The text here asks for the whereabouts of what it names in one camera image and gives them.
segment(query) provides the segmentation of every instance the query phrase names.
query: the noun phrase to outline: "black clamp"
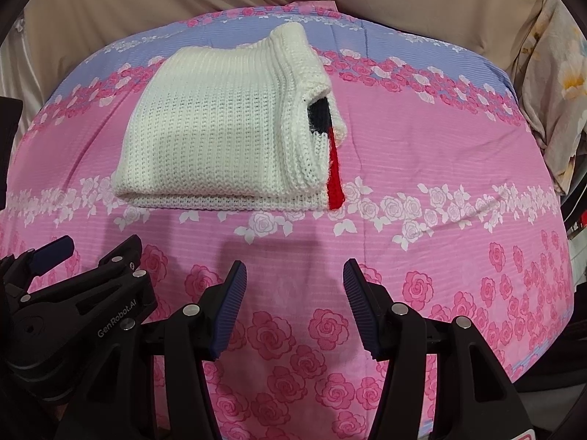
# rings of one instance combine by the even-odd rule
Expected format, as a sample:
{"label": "black clamp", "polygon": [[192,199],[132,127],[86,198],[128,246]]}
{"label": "black clamp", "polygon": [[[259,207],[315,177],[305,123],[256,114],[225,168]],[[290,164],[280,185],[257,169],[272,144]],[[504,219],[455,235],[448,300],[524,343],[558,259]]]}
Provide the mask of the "black clamp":
{"label": "black clamp", "polygon": [[165,356],[174,440],[222,440],[202,361],[216,360],[227,348],[246,287],[247,270],[236,261],[226,281],[207,288],[198,304],[142,326],[124,319],[86,370],[55,440],[157,438],[154,355]]}
{"label": "black clamp", "polygon": [[365,350],[390,361],[369,440],[418,438],[427,354],[438,364],[430,440],[533,440],[514,386],[469,318],[423,318],[368,283],[354,259],[344,264],[343,282]]}
{"label": "black clamp", "polygon": [[28,293],[40,276],[73,253],[68,236],[20,255],[4,274],[2,358],[15,381],[39,400],[64,404],[104,336],[123,317],[141,323],[157,307],[142,244],[131,236],[93,270]]}

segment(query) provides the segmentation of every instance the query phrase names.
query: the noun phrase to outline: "bed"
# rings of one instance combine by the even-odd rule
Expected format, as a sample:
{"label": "bed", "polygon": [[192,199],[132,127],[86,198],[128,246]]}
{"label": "bed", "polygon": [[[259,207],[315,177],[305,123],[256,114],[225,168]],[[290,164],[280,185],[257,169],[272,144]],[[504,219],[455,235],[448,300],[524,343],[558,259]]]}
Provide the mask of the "bed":
{"label": "bed", "polygon": [[[304,26],[349,129],[339,147],[343,207],[207,212],[116,198],[126,124],[165,59],[186,45],[252,43],[286,21]],[[558,197],[507,73],[459,45],[352,17],[333,2],[208,12],[111,43],[61,82],[15,153],[0,257],[72,236],[74,256],[36,279],[40,289],[95,266],[133,233],[158,299],[152,320],[197,302],[235,259],[247,265],[228,351],[205,367],[231,440],[365,437],[387,366],[363,351],[351,320],[341,279],[350,257],[423,316],[471,317],[513,380],[572,313]],[[158,358],[165,426],[163,372]],[[422,435],[435,379],[430,357]]]}
{"label": "bed", "polygon": [[[196,14],[292,1],[31,0],[0,47],[0,94],[25,101],[15,147],[58,84],[103,46]],[[449,41],[506,71],[562,198],[566,228],[578,220],[587,199],[587,45],[573,19],[582,25],[581,10],[561,0],[336,1],[348,14]]]}

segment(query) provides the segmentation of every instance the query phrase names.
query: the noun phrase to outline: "genrobot.ai logo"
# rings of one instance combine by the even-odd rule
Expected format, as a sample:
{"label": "genrobot.ai logo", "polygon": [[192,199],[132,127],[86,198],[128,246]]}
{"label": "genrobot.ai logo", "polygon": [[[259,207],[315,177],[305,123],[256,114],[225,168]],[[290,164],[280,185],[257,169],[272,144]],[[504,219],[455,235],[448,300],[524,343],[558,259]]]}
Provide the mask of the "genrobot.ai logo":
{"label": "genrobot.ai logo", "polygon": [[105,325],[102,329],[98,330],[98,337],[104,337],[104,335],[110,331],[110,329],[112,329],[118,322],[120,322],[122,319],[124,319],[124,317],[130,313],[130,311],[133,309],[133,307],[135,307],[137,305],[137,300],[133,299],[130,302],[130,305],[126,305],[124,306],[124,309],[122,311],[119,311],[118,314],[116,314],[116,316],[110,318],[110,322],[108,322],[107,325]]}

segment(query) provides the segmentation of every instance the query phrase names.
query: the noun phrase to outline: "white knit sweater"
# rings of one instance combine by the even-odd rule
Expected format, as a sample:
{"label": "white knit sweater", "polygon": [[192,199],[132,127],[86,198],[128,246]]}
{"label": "white knit sweater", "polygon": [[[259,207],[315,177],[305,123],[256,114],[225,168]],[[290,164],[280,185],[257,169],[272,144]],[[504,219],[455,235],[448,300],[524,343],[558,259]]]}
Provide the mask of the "white knit sweater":
{"label": "white knit sweater", "polygon": [[186,47],[147,85],[128,123],[115,194],[136,206],[306,210],[328,205],[329,142],[307,107],[328,97],[302,25],[236,49]]}

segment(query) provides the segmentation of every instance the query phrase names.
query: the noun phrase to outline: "red stripe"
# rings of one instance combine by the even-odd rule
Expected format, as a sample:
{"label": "red stripe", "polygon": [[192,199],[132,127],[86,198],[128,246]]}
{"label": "red stripe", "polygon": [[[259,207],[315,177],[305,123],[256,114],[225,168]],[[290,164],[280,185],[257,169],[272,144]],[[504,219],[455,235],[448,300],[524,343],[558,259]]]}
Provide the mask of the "red stripe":
{"label": "red stripe", "polygon": [[332,127],[328,131],[330,140],[330,173],[328,174],[328,209],[338,210],[344,204],[344,193],[340,185],[340,174],[338,165],[338,153],[336,152],[336,143],[334,141],[334,131]]}

